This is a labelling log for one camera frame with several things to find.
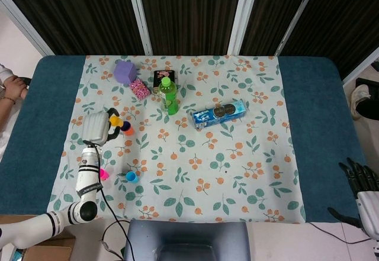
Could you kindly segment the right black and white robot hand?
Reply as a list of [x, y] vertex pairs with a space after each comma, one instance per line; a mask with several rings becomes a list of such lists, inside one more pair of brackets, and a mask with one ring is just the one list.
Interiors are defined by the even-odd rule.
[[342, 215], [332, 207], [328, 212], [342, 223], [362, 229], [371, 239], [378, 241], [378, 175], [367, 165], [347, 158], [347, 164], [338, 163], [352, 190], [359, 217]]

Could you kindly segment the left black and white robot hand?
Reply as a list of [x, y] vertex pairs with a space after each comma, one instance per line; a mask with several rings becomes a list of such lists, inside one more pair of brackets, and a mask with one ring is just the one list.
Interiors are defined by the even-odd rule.
[[89, 114], [85, 117], [82, 130], [82, 141], [84, 144], [94, 144], [102, 147], [106, 142], [118, 137], [120, 127], [116, 127], [112, 134], [109, 133], [112, 115], [115, 115], [117, 118], [120, 116], [115, 108], [110, 108], [108, 111]]

